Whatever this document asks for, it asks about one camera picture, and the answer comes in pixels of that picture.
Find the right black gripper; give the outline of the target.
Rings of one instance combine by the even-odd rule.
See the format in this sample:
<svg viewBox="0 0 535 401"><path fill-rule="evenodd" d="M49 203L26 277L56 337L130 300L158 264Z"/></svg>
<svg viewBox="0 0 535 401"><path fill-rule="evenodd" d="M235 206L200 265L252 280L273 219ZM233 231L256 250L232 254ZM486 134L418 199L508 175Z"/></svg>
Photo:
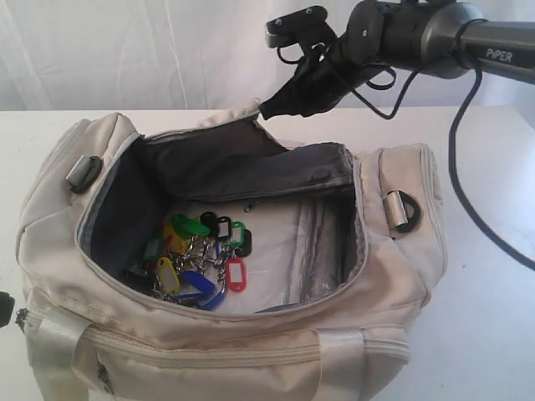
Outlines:
<svg viewBox="0 0 535 401"><path fill-rule="evenodd" d="M389 67L380 61L387 7L379 1L359 2L345 32L325 55L299 76L293 76L260 105L265 120L281 115L310 117L333 109L351 89Z"/></svg>

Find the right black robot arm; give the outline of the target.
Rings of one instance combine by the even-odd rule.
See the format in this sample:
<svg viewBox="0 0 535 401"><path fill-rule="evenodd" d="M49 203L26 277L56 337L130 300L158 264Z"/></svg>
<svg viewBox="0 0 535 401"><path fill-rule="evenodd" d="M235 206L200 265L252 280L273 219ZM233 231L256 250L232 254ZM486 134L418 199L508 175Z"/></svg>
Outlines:
<svg viewBox="0 0 535 401"><path fill-rule="evenodd" d="M399 69L413 76L457 79L467 71L532 84L534 24L493 22L478 8L458 1L361 1L343 34L327 22L325 7L314 5L274 18L265 25L269 48L281 52L297 45L302 55L280 61L294 66L293 76L271 98L262 101L264 119L279 115L309 117L330 111L348 94L391 78Z"/></svg>

